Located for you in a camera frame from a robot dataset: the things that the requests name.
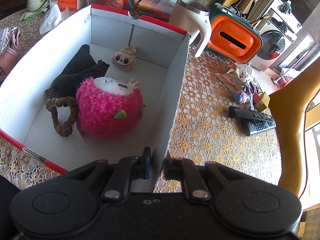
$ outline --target screw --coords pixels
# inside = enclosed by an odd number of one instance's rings
[[[145,199],[143,201],[143,204],[146,204],[146,205],[151,205],[152,204],[152,201],[150,199]]]
[[[160,199],[160,198],[154,198],[152,201],[153,201],[154,203],[159,203],[159,202],[161,202],[161,199]]]
[[[206,198],[208,196],[208,193],[205,190],[198,189],[192,192],[192,195],[196,198]]]
[[[120,192],[116,190],[108,190],[104,193],[104,196],[107,198],[119,198],[120,195]]]

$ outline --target white cardboard box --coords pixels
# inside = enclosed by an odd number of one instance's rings
[[[137,127],[115,139],[90,135],[61,137],[45,108],[50,87],[82,44],[90,45],[97,62],[110,64],[106,76],[140,81],[144,115]],[[125,45],[138,49],[136,67],[124,71],[111,55]],[[0,135],[19,149],[27,148],[67,170],[98,159],[117,163],[121,158],[152,152],[150,179],[136,181],[134,190],[150,191],[159,177],[174,123],[185,64],[188,34],[168,23],[143,16],[134,20],[127,11],[92,5],[78,11],[44,36],[17,63],[0,87]],[[59,108],[60,122],[69,116]]]

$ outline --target window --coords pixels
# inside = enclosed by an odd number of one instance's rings
[[[302,208],[320,202],[320,124],[305,133],[305,146],[308,164],[308,179],[305,192],[300,198]]]
[[[285,58],[279,65],[279,68],[288,67],[299,55],[303,55],[302,52],[307,51],[315,43],[313,37],[308,33],[302,41],[293,49],[293,51]]]

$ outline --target pink bag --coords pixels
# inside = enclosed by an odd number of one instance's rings
[[[7,77],[7,75],[18,62],[21,55],[21,52],[18,49],[19,34],[19,28],[15,29],[11,35],[11,41],[7,45],[7,48],[5,49],[3,54],[0,55],[0,82],[2,82]]]

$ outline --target remote control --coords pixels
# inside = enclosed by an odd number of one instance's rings
[[[243,118],[258,121],[274,122],[275,120],[271,115],[267,115],[258,111],[253,111],[246,108],[229,106],[229,116],[231,118]]]
[[[242,124],[242,129],[247,136],[276,128],[275,121],[266,122],[266,121],[259,121],[259,120],[241,119],[241,124]]]

